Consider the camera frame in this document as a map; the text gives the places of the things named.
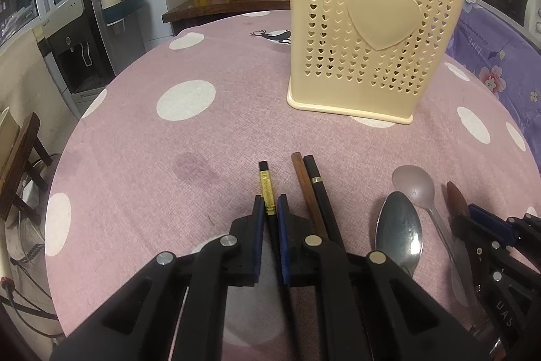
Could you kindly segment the dark wooden spoon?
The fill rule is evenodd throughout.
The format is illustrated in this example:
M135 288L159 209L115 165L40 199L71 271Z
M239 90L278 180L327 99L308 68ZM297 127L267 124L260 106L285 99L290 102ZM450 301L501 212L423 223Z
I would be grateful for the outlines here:
M469 206L458 187L452 182L447 182L447 208L452 216L469 216Z

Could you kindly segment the black gold-banded chopstick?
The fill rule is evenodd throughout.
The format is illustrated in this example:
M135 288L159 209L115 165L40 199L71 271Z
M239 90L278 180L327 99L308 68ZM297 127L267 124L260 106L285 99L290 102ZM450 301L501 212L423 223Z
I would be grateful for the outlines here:
M276 210L276 203L272 190L272 179L269 173L269 165L266 161L259 162L259 182L261 194L266 209L266 225L269 232L270 244L275 263L275 273L278 281L278 289L282 302L282 309L285 317L287 331L290 338L292 359L300 359L300 349L295 327L295 315L293 314L291 295L288 287L283 282L282 277L282 258L280 248L279 223Z

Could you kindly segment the shiny steel spoon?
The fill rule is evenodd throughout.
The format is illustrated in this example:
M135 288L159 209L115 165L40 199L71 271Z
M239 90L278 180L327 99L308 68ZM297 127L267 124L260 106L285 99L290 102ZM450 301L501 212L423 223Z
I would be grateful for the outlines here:
M423 251L423 231L415 207L400 191L390 193L381 206L375 249L386 254L410 277L415 274Z

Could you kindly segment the brown wooden chopstick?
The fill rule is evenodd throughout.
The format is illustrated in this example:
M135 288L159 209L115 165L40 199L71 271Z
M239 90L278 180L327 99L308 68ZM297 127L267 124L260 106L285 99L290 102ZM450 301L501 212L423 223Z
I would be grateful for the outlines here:
M304 201L306 203L310 219L313 224L314 232L320 237L326 238L326 227L319 210L319 205L315 193L313 191L312 182L310 180L307 168L304 165L304 159L300 152L293 152L291 154L291 162L295 168L297 180L300 184Z

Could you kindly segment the matte grey metal spoon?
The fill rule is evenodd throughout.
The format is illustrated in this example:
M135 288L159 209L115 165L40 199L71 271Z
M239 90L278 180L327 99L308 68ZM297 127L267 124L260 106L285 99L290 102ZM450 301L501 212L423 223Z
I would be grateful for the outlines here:
M434 188L433 179L418 166L403 165L393 171L392 181L394 187L401 191L414 205L427 211L434 228L446 247L450 260L456 268L469 305L472 323L479 328L484 321L484 312L482 312L476 297L467 251L463 244L454 242L449 228L434 204L436 189Z

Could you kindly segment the purple floral cloth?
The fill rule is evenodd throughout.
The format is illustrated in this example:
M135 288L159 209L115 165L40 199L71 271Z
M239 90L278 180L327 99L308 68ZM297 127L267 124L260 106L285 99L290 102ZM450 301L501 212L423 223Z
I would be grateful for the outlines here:
M447 54L508 110L540 162L540 52L514 28L476 4L462 8Z

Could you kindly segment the wooden stool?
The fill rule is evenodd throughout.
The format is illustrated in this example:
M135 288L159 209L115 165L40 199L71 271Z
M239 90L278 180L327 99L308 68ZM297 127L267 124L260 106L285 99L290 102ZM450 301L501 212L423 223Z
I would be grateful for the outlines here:
M36 113L30 114L19 131L18 138L7 158L5 168L1 173L0 209L1 219L6 220L9 212L15 206L32 223L38 225L41 216L18 196L18 186L27 174L41 191L49 190L49 184L40 176L40 173L30 162L30 154L35 150L43 163L49 167L52 158L41 143L38 133L40 118Z

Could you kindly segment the white microwave oven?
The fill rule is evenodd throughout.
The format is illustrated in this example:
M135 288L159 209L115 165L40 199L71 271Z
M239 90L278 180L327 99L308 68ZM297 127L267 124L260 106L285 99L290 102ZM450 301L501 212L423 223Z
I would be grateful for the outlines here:
M478 4L540 46L540 0L478 0Z

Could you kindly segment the cream plastic utensil holder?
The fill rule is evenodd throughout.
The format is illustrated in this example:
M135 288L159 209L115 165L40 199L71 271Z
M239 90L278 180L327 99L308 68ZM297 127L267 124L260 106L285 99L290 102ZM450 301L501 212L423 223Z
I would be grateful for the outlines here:
M408 125L465 0L290 0L291 107Z

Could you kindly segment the water dispenser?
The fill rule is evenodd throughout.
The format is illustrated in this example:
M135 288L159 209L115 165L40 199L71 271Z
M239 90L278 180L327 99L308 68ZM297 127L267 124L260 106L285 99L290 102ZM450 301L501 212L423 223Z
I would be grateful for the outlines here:
M103 9L101 0L63 0L42 22L39 49L62 99L81 117L146 51L138 22L145 0Z

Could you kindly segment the dark wooden counter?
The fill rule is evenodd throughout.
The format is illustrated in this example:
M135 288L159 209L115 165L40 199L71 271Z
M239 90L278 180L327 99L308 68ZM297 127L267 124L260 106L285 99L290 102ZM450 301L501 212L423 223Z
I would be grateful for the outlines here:
M175 34L215 20L259 11L287 10L290 0L188 0L161 16Z

